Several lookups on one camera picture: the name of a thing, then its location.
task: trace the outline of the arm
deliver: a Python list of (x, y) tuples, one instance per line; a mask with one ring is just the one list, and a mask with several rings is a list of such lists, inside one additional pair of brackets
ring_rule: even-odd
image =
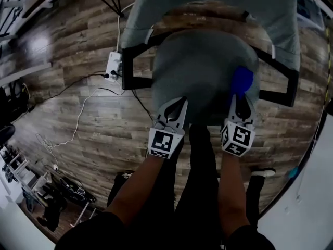
[(239, 158), (226, 152), (223, 153), (221, 165), (219, 213), (221, 227), (227, 238), (238, 228), (250, 224), (246, 217), (246, 195)]
[(163, 161), (161, 157), (148, 155), (105, 211), (115, 214), (128, 226), (149, 197)]

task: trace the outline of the black and white marker cube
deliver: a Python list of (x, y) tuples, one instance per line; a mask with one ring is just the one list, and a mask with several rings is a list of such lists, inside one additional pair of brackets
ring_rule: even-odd
[(251, 148), (255, 132), (228, 121), (221, 136), (222, 150), (241, 157)]
[(151, 155), (169, 159), (184, 135), (150, 128), (148, 151)]

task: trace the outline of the sleeve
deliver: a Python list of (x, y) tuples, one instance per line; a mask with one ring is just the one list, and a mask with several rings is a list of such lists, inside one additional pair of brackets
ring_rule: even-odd
[(238, 228), (227, 240), (226, 248), (228, 250), (275, 250), (273, 244), (250, 225)]
[(115, 214), (102, 212), (65, 233), (55, 250), (95, 249), (97, 245), (121, 249), (124, 230), (124, 224)]

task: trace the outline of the white wall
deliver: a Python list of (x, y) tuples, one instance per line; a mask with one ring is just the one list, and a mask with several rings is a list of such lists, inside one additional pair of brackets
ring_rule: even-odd
[(0, 242), (5, 250), (53, 250), (55, 247), (15, 203), (0, 209)]
[(282, 198), (259, 220), (258, 231), (276, 250), (324, 250), (333, 239), (333, 116), (313, 153)]

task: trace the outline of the wooden floor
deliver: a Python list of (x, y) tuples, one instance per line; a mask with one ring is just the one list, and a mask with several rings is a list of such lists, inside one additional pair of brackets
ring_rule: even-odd
[[(134, 0), (121, 0), (128, 5)], [(157, 32), (183, 28), (211, 28), (235, 34), (256, 47), (270, 52), (271, 41), (256, 23), (245, 23), (241, 10), (217, 2), (193, 3), (169, 12), (156, 25)], [(121, 20), (121, 29), (125, 20)], [(24, 78), (34, 101), (59, 93), (82, 76), (105, 70), (110, 51), (117, 42), (117, 16), (100, 0), (58, 0), (33, 19), (17, 39), (13, 54), (0, 60), (0, 73), (9, 74), (43, 61), (53, 67)], [(327, 83), (328, 54), (324, 33), (300, 29), (301, 69), (293, 108), (267, 101), (257, 104), (257, 135), (253, 148), (241, 160), (244, 182), (249, 168), (273, 167), (277, 173), (267, 179), (261, 193), (263, 209), (288, 180), (288, 173), (302, 158), (314, 134)], [(151, 76), (155, 51), (137, 58), (135, 73)], [(285, 90), (286, 79), (268, 65), (261, 64), (261, 87)], [(58, 144), (71, 139), (83, 101), (98, 87), (106, 87), (102, 77), (90, 77), (63, 94), (38, 105), (15, 123), (16, 134), (10, 141), (35, 165), (40, 174), (50, 171), (55, 162), (36, 138)], [(107, 86), (119, 93), (116, 84)], [(144, 105), (153, 112), (151, 90), (137, 91)], [(132, 169), (143, 161), (151, 121), (132, 92), (121, 97), (99, 90), (85, 105), (73, 142), (54, 149), (59, 175), (79, 180), (96, 196), (95, 205), (105, 208), (108, 194), (119, 171)], [(220, 127), (210, 127), (211, 141), (220, 167)], [(190, 171), (188, 137), (177, 164), (175, 193), (180, 198)]]

